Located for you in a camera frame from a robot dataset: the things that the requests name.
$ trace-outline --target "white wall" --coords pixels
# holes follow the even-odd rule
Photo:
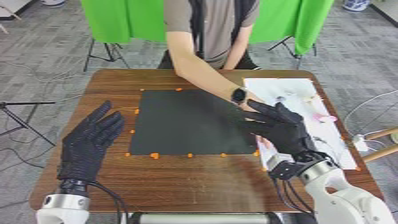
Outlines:
[[[13,12],[29,4],[32,0],[0,0],[0,5],[4,5]],[[9,12],[0,8],[0,17],[9,17]]]
[[[373,5],[398,22],[398,0],[373,1]]]

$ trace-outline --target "white paper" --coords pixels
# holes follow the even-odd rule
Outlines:
[[[341,134],[334,122],[322,123],[317,120],[318,115],[331,115],[317,89],[310,79],[299,78],[247,78],[246,87],[269,105],[276,105],[278,99],[285,98],[285,106],[304,117],[308,132],[315,140],[317,149],[329,154],[341,168],[350,170],[357,168],[356,160],[349,147],[341,140]]]

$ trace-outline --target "tripod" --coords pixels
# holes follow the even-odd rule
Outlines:
[[[29,125],[29,122],[32,120],[34,117],[34,113],[38,110],[39,105],[43,104],[55,104],[55,102],[23,102],[23,103],[6,103],[0,102],[0,110],[4,111],[4,113],[7,114],[7,116],[13,118],[13,120],[16,121],[16,123],[20,124],[20,126],[16,128],[13,128],[11,130],[7,130],[4,133],[0,133],[0,137],[7,134],[11,134],[13,132],[16,132],[20,129],[29,129],[38,136],[45,139],[45,141],[52,144],[52,146],[55,146],[54,142],[50,141],[50,139],[47,138],[47,136],[39,133],[39,131],[34,129],[34,127]],[[25,105],[34,105],[34,109],[29,113],[29,118],[27,120],[23,120],[18,115],[11,112],[7,106],[25,106]]]
[[[290,52],[290,55],[292,57],[297,59],[297,70],[301,69],[301,65],[302,65],[302,55],[295,54],[294,50],[290,49],[288,45],[286,45],[286,41],[290,40],[290,38],[294,38],[294,36],[288,36],[279,42],[278,44],[270,47],[269,51],[272,51],[278,46],[283,44],[288,52]],[[318,50],[317,50],[317,43],[313,44],[313,50],[315,50],[315,56],[318,54]]]
[[[91,58],[98,58],[98,59],[102,59],[102,60],[107,61],[107,62],[116,62],[116,61],[121,59],[125,65],[126,65],[126,68],[130,69],[128,62],[126,62],[126,60],[125,60],[125,58],[123,58],[123,56],[121,56],[121,52],[119,52],[119,49],[123,49],[121,45],[119,45],[119,44],[109,44],[109,43],[103,43],[105,51],[107,51],[107,56],[109,56],[109,58],[103,58],[103,57],[93,55],[95,44],[96,44],[96,40],[95,40],[95,38],[93,38],[93,39],[91,39],[89,54],[87,54],[87,58],[86,58],[84,72],[87,71]]]

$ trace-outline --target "dark green cloth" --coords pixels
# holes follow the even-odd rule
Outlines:
[[[320,35],[333,0],[262,0],[251,43],[295,37],[306,54]],[[164,0],[82,0],[93,37],[107,43],[132,38],[166,41]]]

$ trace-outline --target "gray floor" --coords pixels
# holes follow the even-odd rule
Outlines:
[[[340,5],[341,2],[336,2],[318,40],[318,57],[311,54],[306,56],[302,69],[317,74],[340,116],[345,117],[366,99],[398,88],[398,29],[372,9],[363,13],[350,13]],[[57,9],[43,7],[38,2],[22,17],[23,21],[2,22],[11,34],[0,33],[0,101],[59,101],[57,105],[39,108],[32,121],[32,125],[55,141],[93,72],[105,67],[123,68],[123,64],[121,62],[109,64],[93,60],[89,72],[82,73],[91,31],[79,0],[70,0],[66,6]],[[262,43],[251,46],[254,61],[267,69],[294,69],[295,60],[286,50],[278,48],[272,52],[267,51],[272,44]],[[123,49],[132,68],[157,67],[164,49],[164,43],[132,40]],[[4,62],[25,65],[32,70]],[[352,132],[366,133],[397,126],[398,107],[391,108],[366,126],[368,121],[395,103],[397,95],[389,95],[357,111],[349,120]],[[11,107],[11,109],[22,116],[27,116],[29,107]],[[6,129],[6,124],[7,128],[16,125],[15,122],[7,122],[6,115],[0,114],[0,131]],[[34,157],[50,147],[43,140],[31,142],[34,137],[29,131],[0,137],[0,149],[11,147],[23,158]],[[48,156],[50,153],[32,162],[45,165]],[[368,164],[393,211],[398,210],[397,160],[398,155],[395,154]],[[20,160],[13,152],[2,151],[2,224],[36,222],[29,203],[2,207],[29,199],[41,175],[41,169],[25,164],[7,168],[16,163]],[[111,220],[111,216],[95,215],[91,223],[111,223]]]

